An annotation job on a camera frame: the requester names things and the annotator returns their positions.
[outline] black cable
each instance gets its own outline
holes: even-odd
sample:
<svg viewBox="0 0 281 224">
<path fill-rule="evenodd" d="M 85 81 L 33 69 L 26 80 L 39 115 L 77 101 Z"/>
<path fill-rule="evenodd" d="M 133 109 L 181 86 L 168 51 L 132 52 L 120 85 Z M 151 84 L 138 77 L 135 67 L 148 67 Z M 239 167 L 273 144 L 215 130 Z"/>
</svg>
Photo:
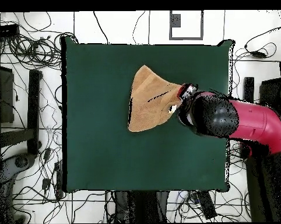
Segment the black cable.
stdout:
<svg viewBox="0 0 281 224">
<path fill-rule="evenodd" d="M 241 202 L 241 205 L 242 205 L 242 201 L 243 201 L 243 195 L 242 195 L 242 193 L 241 193 L 241 191 L 232 183 L 232 182 L 230 182 L 229 181 L 229 183 L 232 185 L 232 186 L 234 186 L 235 188 L 236 188 L 236 190 L 240 193 L 240 195 L 241 195 L 241 200 L 240 200 L 240 202 Z M 243 206 L 241 206 L 241 213 L 234 207 L 234 206 L 232 206 L 238 213 L 239 213 L 239 215 L 227 215 L 227 216 L 234 216 L 234 217 L 239 217 L 239 216 L 242 216 L 242 212 L 243 212 Z"/>
<path fill-rule="evenodd" d="M 10 92 L 11 90 L 14 90 L 14 91 L 15 91 L 15 93 L 16 93 L 15 100 L 18 102 L 19 99 L 18 99 L 18 94 L 17 94 L 16 89 L 9 89 L 9 90 L 7 90 L 6 92 Z"/>
<path fill-rule="evenodd" d="M 235 68 L 235 71 L 236 71 L 236 73 L 237 73 L 237 75 L 238 75 L 239 80 L 238 80 L 238 83 L 236 83 L 236 82 L 234 81 L 234 79 L 233 79 L 233 83 L 235 83 L 236 86 L 235 86 L 234 88 L 232 88 L 232 90 L 236 89 L 236 94 L 237 94 L 237 97 L 238 97 L 238 98 L 239 98 L 239 95 L 238 95 L 238 85 L 239 85 L 239 83 L 240 83 L 240 76 L 239 76 L 238 70 L 237 70 L 237 68 L 236 68 L 236 63 L 237 63 L 239 60 L 241 60 L 242 58 L 247 57 L 247 56 L 248 56 L 248 55 L 247 55 L 247 52 L 244 52 L 244 53 L 240 54 L 239 56 L 237 56 L 236 61 L 235 61 L 234 64 L 233 64 L 233 67 Z"/>
<path fill-rule="evenodd" d="M 54 131 L 54 133 L 52 134 L 52 136 L 55 135 L 55 136 L 57 137 L 57 140 L 54 139 L 54 143 L 60 147 L 60 146 L 62 146 L 62 145 L 58 143 L 58 135 L 57 135 L 56 133 L 57 133 L 57 134 L 60 134 L 60 135 L 62 135 L 62 134 L 61 134 L 60 132 L 58 132 L 57 129 L 56 129 L 56 130 Z"/>
<path fill-rule="evenodd" d="M 15 68 L 15 66 L 13 65 L 12 60 L 10 59 L 10 57 L 9 57 L 8 55 L 6 55 L 6 56 L 9 58 L 9 60 L 10 60 L 10 62 L 11 62 L 11 64 L 12 64 L 12 66 L 14 67 L 14 70 L 15 70 L 15 71 L 16 71 L 16 73 L 18 74 L 18 76 L 19 76 L 20 80 L 23 82 L 23 84 L 24 84 L 24 86 L 25 86 L 25 91 L 26 91 L 27 95 L 29 95 L 29 93 L 28 93 L 28 91 L 27 91 L 27 87 L 26 87 L 26 84 L 25 84 L 24 80 L 22 79 L 21 75 L 19 75 L 18 70 L 17 70 L 17 69 Z"/>
<path fill-rule="evenodd" d="M 252 55 L 257 55 L 258 53 L 256 53 L 256 52 L 259 52 L 259 50 L 257 50 L 257 51 L 248 51 L 248 50 L 247 50 L 247 44 L 248 44 L 251 40 L 253 40 L 253 39 L 255 39 L 255 38 L 259 37 L 259 36 L 262 36 L 262 35 L 264 35 L 264 34 L 266 34 L 266 33 L 269 33 L 269 32 L 272 32 L 272 31 L 275 31 L 275 30 L 278 30 L 278 29 L 281 29 L 281 27 L 275 27 L 274 29 L 270 29 L 270 30 L 268 30 L 268 31 L 266 31 L 266 32 L 264 32 L 264 33 L 261 33 L 261 34 L 255 36 L 255 37 L 251 38 L 250 40 L 248 40 L 248 41 L 246 42 L 246 44 L 245 44 L 245 46 L 244 46 L 244 49 L 246 49 L 246 51 L 247 51 L 248 53 L 252 54 Z"/>
<path fill-rule="evenodd" d="M 95 16 L 95 18 L 96 18 L 96 20 L 97 20 L 97 24 L 98 24 L 98 26 L 99 26 L 101 32 L 103 33 L 103 35 L 104 35 L 105 38 L 106 38 L 107 44 L 109 44 L 108 39 L 107 39 L 107 37 L 106 37 L 106 34 L 103 32 L 103 30 L 102 30 L 102 28 L 101 28 L 101 26 L 100 26 L 100 23 L 99 23 L 98 18 L 97 18 L 96 14 L 95 14 L 95 11 L 93 11 L 93 14 L 94 14 L 94 16 Z"/>
<path fill-rule="evenodd" d="M 28 200 L 25 204 L 23 204 L 23 206 L 21 206 L 19 209 L 15 209 L 15 210 L 17 210 L 17 211 L 20 211 L 20 209 L 22 209 L 25 205 L 27 205 L 29 202 L 30 202 L 31 200 Z"/>
<path fill-rule="evenodd" d="M 69 224 L 71 224 L 70 221 L 69 221 L 68 212 L 67 212 L 67 203 L 65 203 L 65 210 L 66 210 L 67 221 L 68 221 Z"/>
<path fill-rule="evenodd" d="M 42 157 L 42 154 L 46 151 L 48 144 L 49 144 L 49 135 L 48 135 L 48 142 L 47 142 L 46 147 L 44 148 L 44 150 L 43 150 L 42 152 L 40 152 L 40 157 L 39 157 L 39 169 L 38 169 L 35 173 L 33 173 L 33 174 L 29 175 L 29 176 L 25 176 L 25 177 L 23 177 L 23 178 L 16 179 L 16 181 L 23 180 L 24 178 L 31 177 L 31 176 L 35 175 L 37 172 L 41 171 L 41 169 L 43 169 L 43 166 L 40 167 L 40 161 L 41 161 L 40 158 Z"/>
<path fill-rule="evenodd" d="M 59 214 L 59 212 L 60 212 L 61 209 L 63 208 L 64 204 L 65 204 L 65 202 L 64 202 L 62 205 L 55 206 L 55 208 L 44 218 L 43 224 L 46 224 L 46 223 L 49 224 L 49 223 Z M 50 220 L 45 221 L 45 220 L 49 217 L 49 215 L 50 215 L 52 212 L 54 212 L 57 208 L 59 208 L 58 213 L 56 213 L 54 216 L 52 215 L 52 217 L 51 217 Z"/>
<path fill-rule="evenodd" d="M 31 199 L 27 199 L 28 201 L 35 201 L 35 200 L 37 200 L 37 199 L 34 199 L 34 198 L 31 198 Z M 42 204 L 42 202 L 38 202 L 38 203 L 27 203 L 27 204 L 24 204 L 24 203 L 18 203 L 18 204 L 13 204 L 11 207 L 15 207 L 15 206 L 17 206 L 17 205 L 44 205 L 44 204 Z"/>
<path fill-rule="evenodd" d="M 240 205 L 234 205 L 234 204 L 232 205 L 232 204 L 230 204 L 230 202 L 234 201 L 234 200 L 244 201 L 244 199 L 241 199 L 241 198 L 233 198 L 233 199 L 230 199 L 230 200 L 226 201 L 224 204 L 221 204 L 221 205 L 217 206 L 215 209 L 219 209 L 222 206 L 244 206 L 244 204 L 240 204 Z"/>
<path fill-rule="evenodd" d="M 74 210 L 72 223 L 74 223 L 74 221 L 75 221 L 75 212 L 78 211 L 79 209 L 81 209 L 87 203 L 87 200 L 89 199 L 89 197 L 94 196 L 94 195 L 95 196 L 102 196 L 102 195 L 105 195 L 105 193 L 102 193 L 102 194 L 96 194 L 96 193 L 89 194 L 87 196 L 86 200 L 84 201 L 84 203 L 80 207 L 78 207 L 76 210 Z"/>
<path fill-rule="evenodd" d="M 251 219 L 251 215 L 250 213 L 248 212 L 248 208 L 247 208 L 247 204 L 246 204 L 246 197 L 248 196 L 248 193 L 245 194 L 244 196 L 244 208 L 245 208 L 245 211 L 246 211 L 246 214 L 248 215 L 248 217 Z"/>
<path fill-rule="evenodd" d="M 31 213 L 26 212 L 26 211 L 22 211 L 22 210 L 20 210 L 20 209 L 16 209 L 14 206 L 12 206 L 12 208 L 13 208 L 15 211 L 19 211 L 19 212 L 21 212 L 21 213 L 25 213 L 25 214 L 29 215 L 29 216 L 30 216 L 30 219 L 29 219 L 29 221 L 27 222 L 27 224 L 30 223 L 30 221 L 31 221 Z"/>
<path fill-rule="evenodd" d="M 29 69 L 24 65 L 31 65 L 30 63 L 32 62 L 38 68 L 50 67 L 56 69 L 55 67 L 59 67 L 58 70 L 60 70 L 61 50 L 57 47 L 56 42 L 59 40 L 59 43 L 61 43 L 62 36 L 69 36 L 78 43 L 77 38 L 70 32 L 46 32 L 58 33 L 59 35 L 55 37 L 54 42 L 49 40 L 50 36 L 39 40 L 28 38 L 22 34 L 18 34 L 14 38 L 5 38 L 3 44 L 0 43 L 0 46 L 3 47 L 3 51 L 0 51 L 0 57 L 5 54 L 4 49 L 7 46 L 13 56 L 18 60 L 16 63 L 10 61 L 8 64 L 20 63 L 24 68 Z"/>
<path fill-rule="evenodd" d="M 62 86 L 62 85 L 59 85 L 59 86 L 57 87 L 57 89 L 55 90 L 55 92 L 54 92 L 54 99 L 55 99 L 55 101 L 58 102 L 59 104 L 62 104 L 62 102 L 60 102 L 60 101 L 57 99 L 57 91 L 58 91 L 58 89 L 59 89 L 61 86 Z"/>
<path fill-rule="evenodd" d="M 111 215 L 108 213 L 108 209 L 107 209 L 107 205 L 112 199 L 112 197 L 110 197 L 110 199 L 107 200 L 107 195 L 109 192 L 111 192 L 111 191 L 105 191 L 105 194 L 104 194 L 104 197 L 105 197 L 104 213 L 106 214 L 107 223 L 111 223 L 111 221 L 112 221 L 112 219 L 109 219 L 109 217 L 111 217 Z"/>
<path fill-rule="evenodd" d="M 9 148 L 11 148 L 12 146 L 14 146 L 14 145 L 10 145 L 9 147 L 7 147 L 7 148 L 4 150 L 4 152 L 2 152 L 2 156 L 4 156 L 4 154 L 7 152 L 7 150 L 8 150 Z"/>
<path fill-rule="evenodd" d="M 240 166 L 238 166 L 238 165 L 236 164 L 236 163 L 239 163 L 239 162 L 242 163 L 242 167 L 240 167 Z M 246 168 L 244 168 L 244 161 L 243 161 L 243 159 L 238 160 L 238 161 L 236 161 L 236 162 L 230 162 L 230 165 L 235 165 L 236 167 L 239 167 L 239 168 L 240 168 L 239 171 L 230 174 L 230 176 L 235 175 L 235 174 L 239 173 L 239 172 L 242 171 L 242 170 L 246 170 Z"/>
<path fill-rule="evenodd" d="M 24 21 L 26 22 L 26 24 L 27 24 L 29 27 L 31 27 L 32 29 L 35 30 L 34 32 L 42 31 L 42 30 L 44 30 L 44 29 L 46 29 L 46 28 L 48 28 L 48 27 L 51 26 L 51 18 L 50 18 L 50 24 L 48 24 L 48 26 L 46 26 L 46 27 L 43 27 L 42 29 L 35 29 L 35 28 L 32 27 L 31 25 L 29 25 L 29 23 L 28 23 L 27 20 L 26 20 L 25 12 L 23 12 L 23 18 L 24 18 Z"/>
<path fill-rule="evenodd" d="M 40 163 L 41 163 L 41 167 L 42 167 L 42 170 L 40 171 L 40 174 L 43 176 L 42 171 L 44 170 L 45 176 L 46 176 L 46 177 L 43 176 L 43 178 L 44 178 L 44 179 L 48 179 L 49 177 L 48 177 L 47 171 L 46 171 L 46 169 L 45 169 L 46 163 L 43 163 L 43 160 L 42 160 L 42 157 L 41 157 L 41 156 L 39 157 L 39 164 L 38 164 L 38 165 L 40 165 Z"/>
<path fill-rule="evenodd" d="M 143 16 L 143 14 L 144 14 L 145 12 L 146 12 L 146 11 L 144 10 L 143 13 L 138 17 L 138 19 L 137 19 L 137 21 L 136 21 L 136 23 L 135 23 L 135 26 L 134 26 L 134 31 L 135 31 L 136 26 L 137 26 L 137 24 L 138 24 L 138 20 Z M 135 41 L 135 39 L 134 39 L 134 31 L 132 32 L 132 38 L 133 38 L 133 40 L 134 40 L 134 43 L 136 44 L 136 41 Z"/>
<path fill-rule="evenodd" d="M 221 214 L 217 214 L 217 215 L 219 215 L 219 216 L 222 217 L 222 222 L 223 222 L 223 218 L 227 218 L 227 219 L 231 220 L 232 222 L 239 222 L 238 220 L 233 219 L 233 218 L 230 218 L 230 217 L 228 217 L 228 216 L 224 216 L 224 215 L 221 215 Z"/>
<path fill-rule="evenodd" d="M 46 100 L 46 105 L 44 106 L 44 107 L 40 107 L 40 111 L 44 111 L 45 110 L 45 108 L 47 107 L 47 106 L 50 106 L 49 104 L 48 104 L 48 100 L 45 98 L 45 96 L 42 94 L 42 88 L 40 88 L 40 91 L 39 91 L 39 93 L 43 96 L 43 98 Z"/>
<path fill-rule="evenodd" d="M 25 189 L 25 188 L 29 188 L 31 190 L 33 190 L 36 194 L 38 194 L 39 196 L 41 196 L 42 198 L 46 199 L 48 202 L 53 202 L 53 203 L 56 203 L 57 200 L 56 199 L 48 199 L 47 197 L 43 196 L 40 192 L 36 191 L 33 187 L 31 186 L 25 186 L 21 189 L 21 191 L 19 191 L 19 193 L 17 194 L 14 194 L 15 196 L 12 198 L 12 200 L 14 200 L 18 195 L 21 195 L 20 193 Z"/>
<path fill-rule="evenodd" d="M 162 212 L 162 209 L 161 209 L 161 206 L 160 206 L 160 202 L 159 202 L 157 196 L 156 196 L 156 199 L 157 199 L 157 202 L 158 202 L 158 206 L 159 206 L 159 210 L 160 210 L 160 213 L 161 213 L 163 222 L 167 222 L 167 221 L 170 222 L 170 221 L 167 219 L 167 217 L 164 215 L 164 213 Z"/>
<path fill-rule="evenodd" d="M 57 103 L 57 106 L 59 106 L 59 105 L 58 105 L 58 101 L 55 99 L 54 94 L 52 93 L 51 88 L 49 87 L 48 83 L 44 80 L 44 78 L 42 78 L 42 80 L 43 80 L 43 81 L 45 82 L 45 84 L 47 85 L 47 87 L 48 87 L 48 89 L 49 89 L 51 95 L 53 96 L 55 102 Z"/>
<path fill-rule="evenodd" d="M 176 204 L 177 204 L 178 197 L 183 198 L 180 193 L 181 193 L 181 192 L 179 191 L 179 192 L 178 192 L 177 199 L 176 199 Z M 194 219 L 194 218 L 199 218 L 200 221 L 203 222 L 203 220 L 202 220 L 202 218 L 201 218 L 201 216 L 203 216 L 203 215 L 202 215 L 202 212 L 201 212 L 201 214 L 198 214 L 198 213 L 195 211 L 195 209 L 190 205 L 189 201 L 191 201 L 191 196 L 190 196 L 190 193 L 189 193 L 189 191 L 188 191 L 188 195 L 187 195 L 186 198 L 183 198 L 183 202 L 182 202 L 181 204 L 179 204 L 179 206 L 177 207 L 177 209 L 172 210 L 172 211 L 175 211 L 174 223 L 175 223 L 175 219 L 176 219 L 177 213 L 179 213 L 179 215 L 180 215 L 181 222 L 182 222 L 182 220 Z M 184 210 L 182 209 L 182 206 L 184 206 L 184 205 L 186 205 L 186 206 L 188 207 L 187 211 L 184 211 Z M 190 217 L 183 216 L 183 214 L 188 213 L 190 209 L 196 213 L 196 216 L 190 216 Z"/>
<path fill-rule="evenodd" d="M 13 109 L 17 112 L 17 114 L 18 114 L 18 116 L 19 116 L 19 118 L 20 118 L 20 121 L 22 122 L 22 126 L 23 126 L 24 130 L 26 131 L 26 127 L 24 126 L 24 123 L 23 123 L 23 121 L 22 121 L 22 118 L 21 118 L 19 112 L 17 111 L 17 109 L 16 109 L 13 105 L 9 104 L 8 102 L 6 102 L 6 101 L 4 101 L 4 100 L 0 100 L 0 102 L 4 102 L 5 104 L 9 105 L 11 108 L 13 108 Z"/>
</svg>

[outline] brown towel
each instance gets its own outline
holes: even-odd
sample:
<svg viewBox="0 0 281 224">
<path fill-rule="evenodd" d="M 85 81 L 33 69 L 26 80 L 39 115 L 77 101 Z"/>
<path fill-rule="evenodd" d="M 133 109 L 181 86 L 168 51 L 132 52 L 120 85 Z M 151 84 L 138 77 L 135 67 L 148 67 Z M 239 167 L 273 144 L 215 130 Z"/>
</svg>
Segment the brown towel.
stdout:
<svg viewBox="0 0 281 224">
<path fill-rule="evenodd" d="M 157 76 L 146 65 L 135 74 L 131 88 L 128 129 L 145 131 L 165 123 L 173 114 L 171 106 L 179 107 L 177 97 L 181 85 Z"/>
</svg>

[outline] green table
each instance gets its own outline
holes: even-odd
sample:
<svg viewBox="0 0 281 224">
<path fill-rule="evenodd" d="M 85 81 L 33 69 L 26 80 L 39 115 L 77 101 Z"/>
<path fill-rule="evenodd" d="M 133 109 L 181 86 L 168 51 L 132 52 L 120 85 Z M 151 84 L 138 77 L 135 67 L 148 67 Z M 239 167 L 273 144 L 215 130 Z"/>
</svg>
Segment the green table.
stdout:
<svg viewBox="0 0 281 224">
<path fill-rule="evenodd" d="M 127 128 L 135 73 L 227 93 L 234 42 L 210 45 L 75 44 L 66 38 L 66 190 L 226 189 L 226 139 L 201 137 L 176 116 L 143 132 Z"/>
</svg>

